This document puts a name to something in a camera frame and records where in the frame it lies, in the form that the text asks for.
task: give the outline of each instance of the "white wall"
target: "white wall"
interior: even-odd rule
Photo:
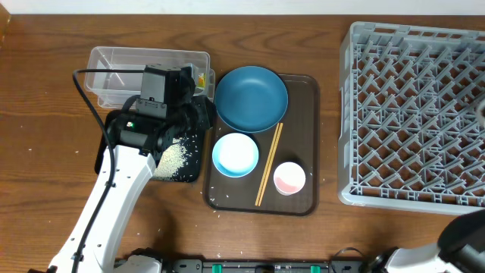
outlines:
[[[0,0],[11,14],[485,14],[485,0]]]

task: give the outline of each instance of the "metal grid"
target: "metal grid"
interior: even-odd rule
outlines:
[[[349,192],[485,207],[485,129],[474,116],[485,99],[485,52],[442,43],[416,49],[376,34],[352,45]]]

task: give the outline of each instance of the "blue bowl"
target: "blue bowl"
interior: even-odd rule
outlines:
[[[242,133],[221,137],[212,150],[215,168],[227,177],[243,177],[258,164],[259,151],[254,140]]]
[[[217,85],[217,113],[235,130],[257,133],[278,123],[288,107],[284,82],[266,68],[240,67]]]

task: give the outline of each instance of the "wooden chopstick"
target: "wooden chopstick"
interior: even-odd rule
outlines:
[[[276,153],[276,148],[278,147],[278,142],[280,141],[281,130],[283,129],[283,123],[279,123],[274,131],[273,141],[271,142],[270,152],[268,154],[268,160],[266,161],[266,166],[264,167],[263,177],[261,179],[261,185],[259,186],[258,197],[256,198],[256,206],[260,206],[263,200],[264,191],[266,190],[266,184],[268,183],[268,178],[271,173],[271,166],[273,164],[274,154]]]

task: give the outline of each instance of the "small white cup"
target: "small white cup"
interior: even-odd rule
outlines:
[[[306,176],[302,167],[293,162],[285,162],[276,168],[273,175],[274,186],[284,196],[298,193],[305,186]]]

